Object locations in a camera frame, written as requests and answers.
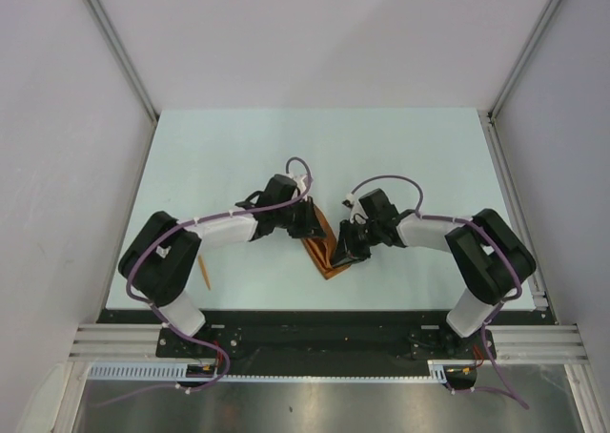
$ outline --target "white wall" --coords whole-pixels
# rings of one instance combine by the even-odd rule
[[[0,0],[0,430],[95,313],[152,128],[81,0]]]
[[[153,102],[488,109],[546,0],[103,0]]]
[[[563,322],[579,325],[605,388],[610,0],[566,0],[498,125],[551,300]]]

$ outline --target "folded cloth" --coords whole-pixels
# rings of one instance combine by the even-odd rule
[[[320,211],[317,206],[314,205],[314,207],[315,215],[317,216],[324,233],[326,233],[326,237],[302,239],[302,241],[307,253],[312,258],[315,267],[317,267],[320,274],[328,280],[345,271],[350,265],[347,264],[338,268],[334,268],[331,265],[331,257],[336,249],[335,233],[333,233],[333,228],[329,225],[328,220],[322,211]]]

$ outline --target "robotic arm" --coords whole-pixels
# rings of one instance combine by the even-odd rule
[[[185,291],[197,253],[236,242],[257,240],[286,229],[290,237],[326,237],[315,215],[314,201],[306,196],[306,175],[274,175],[265,190],[257,191],[235,205],[231,215],[180,228],[166,238],[139,267],[133,286],[142,292],[167,320],[188,336],[193,336],[205,323]],[[282,206],[282,203],[300,200]],[[273,210],[259,212],[263,208]],[[120,274],[128,278],[133,266],[144,252],[179,222],[160,211],[153,214],[139,232],[118,264]]]
[[[399,213],[385,193],[373,190],[355,201],[349,219],[340,223],[334,267],[359,263],[371,257],[371,247],[427,247],[453,255],[466,289],[447,316],[447,323],[461,338],[475,333],[500,302],[515,289],[506,266],[469,225],[422,218],[413,210]],[[521,283],[536,271],[534,258],[496,211],[484,209],[468,217],[496,243],[515,269]]]

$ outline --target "shiny metal surface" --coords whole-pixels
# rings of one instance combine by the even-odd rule
[[[95,408],[146,384],[89,381],[74,432],[583,431],[562,366],[505,371],[531,410],[485,393],[452,397],[439,385],[263,382],[221,383],[189,396],[159,389]],[[491,368],[482,368],[479,384],[498,384]]]

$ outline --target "white table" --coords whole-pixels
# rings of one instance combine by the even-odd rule
[[[315,178],[311,195],[338,236],[345,195],[372,175],[407,175],[423,187],[424,213],[472,215],[485,207],[508,221],[498,180],[474,109],[165,111],[133,207],[123,250],[158,210],[181,218],[227,210],[264,188],[286,159],[304,158]],[[417,191],[383,180],[402,211]],[[325,280],[299,240],[285,231],[204,253],[212,290],[195,264],[187,290],[209,309],[451,309],[464,282],[448,254],[422,248],[372,249],[370,260]],[[532,310],[524,295],[506,309]],[[117,273],[110,309],[146,307],[125,294]]]

